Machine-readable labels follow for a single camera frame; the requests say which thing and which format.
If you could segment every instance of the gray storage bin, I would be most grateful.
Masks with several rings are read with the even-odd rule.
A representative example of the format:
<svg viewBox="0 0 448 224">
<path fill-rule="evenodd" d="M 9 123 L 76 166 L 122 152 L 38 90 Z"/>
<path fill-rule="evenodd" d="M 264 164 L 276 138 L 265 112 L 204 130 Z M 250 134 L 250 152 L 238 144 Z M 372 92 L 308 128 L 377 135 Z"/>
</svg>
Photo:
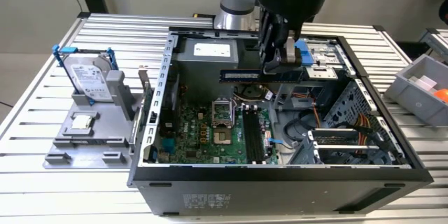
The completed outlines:
<svg viewBox="0 0 448 224">
<path fill-rule="evenodd" d="M 409 80 L 421 76 L 437 83 L 433 87 L 436 90 L 448 89 L 448 67 L 429 56 L 421 55 L 397 72 L 385 96 L 432 126 L 448 126 L 448 104 Z"/>
</svg>

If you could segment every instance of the black plastic edge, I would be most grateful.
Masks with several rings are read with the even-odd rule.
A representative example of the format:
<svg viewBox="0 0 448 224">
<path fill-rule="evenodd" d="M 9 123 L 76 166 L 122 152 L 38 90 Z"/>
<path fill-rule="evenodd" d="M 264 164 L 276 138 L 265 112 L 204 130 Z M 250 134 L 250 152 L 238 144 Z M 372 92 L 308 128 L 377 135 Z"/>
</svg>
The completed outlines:
<svg viewBox="0 0 448 224">
<path fill-rule="evenodd" d="M 356 76 L 360 77 L 368 77 L 369 74 L 366 73 L 364 66 L 361 64 L 361 62 L 358 61 L 356 54 L 346 42 L 346 39 L 342 36 L 337 36 L 337 41 L 342 47 L 342 50 L 346 54 L 346 57 L 353 65 L 353 68 L 356 69 Z"/>
<path fill-rule="evenodd" d="M 92 14 L 92 13 L 89 13 L 89 12 L 80 12 L 80 13 L 77 14 L 77 18 L 88 18 L 88 17 L 90 17 L 90 14 Z"/>
<path fill-rule="evenodd" d="M 410 166 L 414 169 L 421 169 L 421 170 L 425 171 L 425 173 L 426 173 L 425 177 L 426 178 L 424 179 L 424 181 L 426 181 L 426 182 L 433 181 L 432 176 L 429 175 L 429 172 L 425 169 L 425 166 L 422 165 L 422 162 L 417 157 L 417 153 L 416 153 L 414 149 L 412 148 L 412 146 L 410 146 L 410 144 L 406 140 L 406 137 L 405 137 L 405 135 L 401 131 L 401 128 L 400 128 L 398 124 L 396 123 L 389 110 L 386 109 L 386 106 L 385 106 L 385 104 L 381 100 L 381 96 L 380 96 L 377 90 L 373 87 L 373 84 L 370 83 L 368 78 L 361 77 L 360 79 L 361 79 L 361 82 L 364 84 L 365 89 L 368 90 L 368 92 L 370 94 L 370 97 L 372 97 L 373 102 L 376 104 L 376 108 L 380 111 L 380 115 L 381 115 L 381 117 L 384 118 L 384 121 L 388 124 L 390 132 L 393 133 L 393 135 L 394 135 L 394 137 L 396 137 L 396 139 L 400 143 L 400 146 L 402 148 L 404 153 L 406 154 L 405 158 L 409 161 Z"/>
<path fill-rule="evenodd" d="M 137 167 L 133 181 L 221 181 L 221 182 L 362 182 L 429 184 L 432 177 L 425 169 L 321 169 L 321 168 L 249 168 L 249 167 Z"/>
<path fill-rule="evenodd" d="M 428 33 L 440 34 L 440 32 L 434 28 L 426 28 Z"/>
<path fill-rule="evenodd" d="M 373 29 L 377 31 L 385 31 L 384 26 L 380 26 L 380 25 L 373 25 Z"/>
<path fill-rule="evenodd" d="M 188 36 L 194 36 L 194 35 L 200 35 L 202 36 L 205 32 L 213 33 L 216 37 L 218 37 L 220 33 L 224 34 L 240 34 L 240 33 L 245 33 L 245 34 L 250 34 L 250 36 L 253 38 L 257 38 L 258 36 L 258 32 L 257 31 L 240 31 L 240 30 L 225 30 L 225 29 L 213 29 L 213 28 L 194 28 L 194 27 L 176 27 L 176 26 L 170 26 L 168 28 L 168 31 L 172 31 L 176 35 L 188 35 Z M 184 34 L 181 33 L 182 31 L 188 31 L 188 32 L 196 32 L 194 33 L 188 33 Z"/>
<path fill-rule="evenodd" d="M 232 9 L 228 9 L 225 6 L 222 6 L 222 4 L 220 4 L 220 7 L 224 12 L 233 14 L 233 15 L 246 15 L 250 12 L 253 12 L 253 8 L 250 8 L 249 10 L 232 10 Z"/>
</svg>

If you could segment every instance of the small chip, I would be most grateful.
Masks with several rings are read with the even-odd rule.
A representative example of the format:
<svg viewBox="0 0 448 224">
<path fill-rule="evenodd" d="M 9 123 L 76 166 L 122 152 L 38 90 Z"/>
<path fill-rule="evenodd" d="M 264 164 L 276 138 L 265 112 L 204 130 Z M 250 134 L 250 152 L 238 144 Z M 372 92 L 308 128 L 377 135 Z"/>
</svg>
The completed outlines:
<svg viewBox="0 0 448 224">
<path fill-rule="evenodd" d="M 186 151 L 185 157 L 186 158 L 196 158 L 196 151 Z"/>
<path fill-rule="evenodd" d="M 89 115 L 76 115 L 72 121 L 72 129 L 85 130 L 90 127 L 92 117 Z"/>
</svg>

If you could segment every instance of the aluminum extrusion table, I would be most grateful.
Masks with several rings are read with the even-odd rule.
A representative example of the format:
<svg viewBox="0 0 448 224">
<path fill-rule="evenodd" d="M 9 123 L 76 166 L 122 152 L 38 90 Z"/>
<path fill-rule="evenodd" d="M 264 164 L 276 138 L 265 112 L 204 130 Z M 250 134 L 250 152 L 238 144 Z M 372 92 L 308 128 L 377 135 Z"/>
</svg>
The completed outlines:
<svg viewBox="0 0 448 224">
<path fill-rule="evenodd" d="M 82 49 L 112 47 L 125 84 L 141 92 L 137 67 L 146 65 L 152 84 L 160 67 L 169 26 L 212 28 L 208 18 L 168 18 L 92 14 L 77 18 L 60 46 Z M 302 32 L 340 35 L 354 51 L 378 92 L 393 82 L 394 73 L 410 62 L 388 34 L 372 26 L 304 24 Z M 14 108 L 0 126 L 0 219 L 1 223 L 93 222 L 448 222 L 448 128 L 425 125 L 405 109 L 386 106 L 434 178 L 425 188 L 366 216 L 301 219 L 302 216 L 217 216 L 161 218 L 136 189 L 126 187 L 126 169 L 42 168 L 68 109 L 72 86 L 49 57 Z"/>
</svg>

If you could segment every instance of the white label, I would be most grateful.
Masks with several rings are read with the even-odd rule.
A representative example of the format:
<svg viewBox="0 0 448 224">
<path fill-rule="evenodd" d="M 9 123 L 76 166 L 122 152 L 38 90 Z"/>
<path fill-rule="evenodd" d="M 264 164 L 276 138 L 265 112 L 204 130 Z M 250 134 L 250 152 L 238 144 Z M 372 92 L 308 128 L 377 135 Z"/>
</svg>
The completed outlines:
<svg viewBox="0 0 448 224">
<path fill-rule="evenodd" d="M 230 194 L 184 194 L 185 208 L 228 208 L 230 196 Z"/>
<path fill-rule="evenodd" d="M 270 98 L 272 98 L 273 93 L 270 91 L 268 91 L 265 94 L 266 95 L 264 96 L 264 98 L 269 101 Z"/>
<path fill-rule="evenodd" d="M 230 45 L 197 43 L 193 55 L 230 57 Z"/>
<path fill-rule="evenodd" d="M 226 79 L 257 79 L 257 73 L 226 73 L 224 74 Z"/>
<path fill-rule="evenodd" d="M 81 64 L 73 64 L 70 68 L 84 94 L 94 101 L 110 101 L 112 96 L 100 68 L 93 65 Z"/>
</svg>

